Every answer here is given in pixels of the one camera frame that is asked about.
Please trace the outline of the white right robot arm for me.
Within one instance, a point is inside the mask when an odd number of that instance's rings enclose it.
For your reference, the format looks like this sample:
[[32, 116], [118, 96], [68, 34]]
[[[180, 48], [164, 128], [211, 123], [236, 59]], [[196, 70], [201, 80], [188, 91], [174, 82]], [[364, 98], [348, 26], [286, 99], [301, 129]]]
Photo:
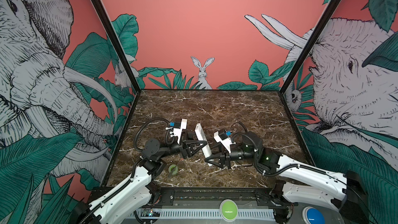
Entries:
[[338, 212], [356, 224], [369, 224], [371, 212], [368, 196], [360, 175], [353, 171], [332, 172], [299, 162], [274, 149], [263, 146], [263, 140], [244, 129], [231, 133], [225, 129], [214, 133], [217, 153], [204, 148], [205, 162], [219, 168], [231, 167], [232, 161], [250, 160], [264, 177], [282, 176], [302, 183], [295, 186], [279, 180], [270, 192], [277, 203], [309, 203]]

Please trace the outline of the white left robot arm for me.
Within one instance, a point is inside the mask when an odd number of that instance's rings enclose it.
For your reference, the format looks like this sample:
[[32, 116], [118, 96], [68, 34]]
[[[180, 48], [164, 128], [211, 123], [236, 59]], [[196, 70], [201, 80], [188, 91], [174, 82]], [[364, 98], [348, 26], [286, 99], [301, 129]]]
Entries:
[[186, 119], [180, 122], [160, 120], [167, 123], [165, 140], [149, 139], [141, 149], [139, 160], [132, 166], [132, 173], [91, 203], [77, 204], [67, 223], [120, 224], [142, 206], [161, 200], [161, 190], [153, 180], [166, 167], [163, 158], [176, 154], [183, 159], [190, 158], [206, 147], [208, 141], [200, 124], [194, 132], [188, 132]]

